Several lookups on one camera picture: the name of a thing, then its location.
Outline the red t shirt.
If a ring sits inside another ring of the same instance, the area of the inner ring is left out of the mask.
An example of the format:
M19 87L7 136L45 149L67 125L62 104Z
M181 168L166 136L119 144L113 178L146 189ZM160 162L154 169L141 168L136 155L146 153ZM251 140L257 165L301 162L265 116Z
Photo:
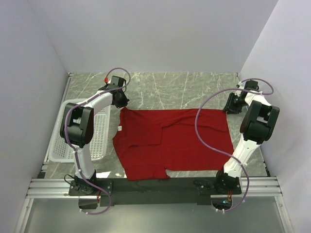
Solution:
M130 181L167 179L167 170L220 170L234 151L221 110L123 108L119 126L113 145Z

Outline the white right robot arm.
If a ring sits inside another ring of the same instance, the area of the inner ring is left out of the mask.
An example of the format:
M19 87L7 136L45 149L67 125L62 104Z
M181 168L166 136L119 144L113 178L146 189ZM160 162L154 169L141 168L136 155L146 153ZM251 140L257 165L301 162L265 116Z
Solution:
M237 84L236 92L229 94L223 112L239 114L243 107L247 112L240 126L240 140L230 158L216 174L213 188L217 193L228 194L240 185L239 179L242 167L246 166L253 152L265 141L268 141L274 131L280 109L271 105L260 92L260 79L246 79Z

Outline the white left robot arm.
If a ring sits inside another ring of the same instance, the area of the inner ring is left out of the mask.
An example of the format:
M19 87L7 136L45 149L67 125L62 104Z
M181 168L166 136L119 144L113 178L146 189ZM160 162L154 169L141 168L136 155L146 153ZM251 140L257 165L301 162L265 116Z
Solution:
M79 103L65 105L60 136L73 149L75 175L72 188L86 195L94 194L97 189L96 170L91 161L90 142L94 135L94 118L105 107L127 106L129 99L125 95L126 79L112 76L104 79L105 86L93 96Z

